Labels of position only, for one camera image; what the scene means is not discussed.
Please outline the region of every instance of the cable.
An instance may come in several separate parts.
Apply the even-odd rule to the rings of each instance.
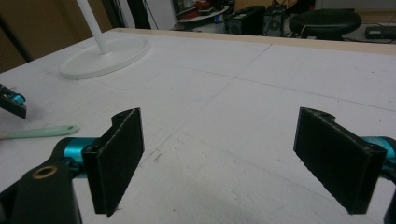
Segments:
[[[17,49],[18,53],[22,56],[22,58],[27,62],[31,62],[33,60],[32,56],[27,52],[26,48],[22,45],[21,41],[11,32],[3,18],[0,16],[0,28],[8,37],[9,41],[11,41],[12,45]]]
[[[306,26],[304,26],[303,29],[301,29],[300,36],[303,36],[305,28],[306,28]]]
[[[147,11],[149,12],[149,15],[151,16],[152,20],[154,21],[155,27],[157,27],[157,30],[160,30],[160,29],[158,28],[157,22],[156,22],[155,19],[154,19],[154,16],[153,16],[152,13],[151,13],[151,10],[149,9],[149,4],[148,4],[148,2],[147,2],[146,0],[144,0],[144,2],[145,2],[146,12],[147,12]]]
[[[293,34],[294,34],[294,32],[290,31],[290,32],[285,33],[284,37],[289,37],[289,38],[293,37],[294,38]]]
[[[392,18],[390,18],[390,21],[388,22],[387,26],[389,26],[389,24],[395,19],[395,17],[396,17],[396,14],[394,14],[394,15],[392,16]]]
[[[374,22],[365,22],[365,23],[362,23],[362,24],[364,24],[364,25],[377,25],[377,26],[384,26],[383,24],[381,24],[381,23],[374,23]]]
[[[134,17],[134,27],[136,29],[151,30],[149,14],[146,11],[143,0],[127,0],[129,9]]]
[[[121,9],[121,5],[120,5],[120,1],[119,0],[115,0],[115,1],[116,1],[117,11],[118,11],[119,17],[120,17],[120,23],[121,23],[121,25],[123,25],[123,27],[125,27],[125,20],[124,20],[123,15],[122,15],[122,9]]]

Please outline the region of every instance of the electronic equipment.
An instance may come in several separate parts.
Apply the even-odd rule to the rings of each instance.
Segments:
[[[396,39],[396,26],[368,26],[367,39]]]
[[[262,35],[265,7],[246,7],[224,20],[225,33],[234,35]]]
[[[140,109],[99,138],[64,138],[49,159],[0,193],[0,223],[82,223],[73,178],[87,177],[96,214],[113,215],[144,152]]]
[[[286,5],[268,7],[264,13],[263,35],[283,36],[283,21],[285,19]]]

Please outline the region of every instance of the white tabletop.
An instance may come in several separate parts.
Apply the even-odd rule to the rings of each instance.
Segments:
[[[350,216],[293,143],[301,106],[357,135],[395,138],[395,55],[174,34],[107,32],[143,35],[151,50],[103,77],[59,77],[60,64],[92,39],[0,74],[27,99],[26,120],[0,110],[0,132],[77,124],[72,136],[99,137],[113,115],[141,108],[146,152],[120,210],[96,215],[87,180],[74,180],[84,223],[383,223],[391,182],[378,180],[367,215]],[[1,141],[0,190],[61,139]]]

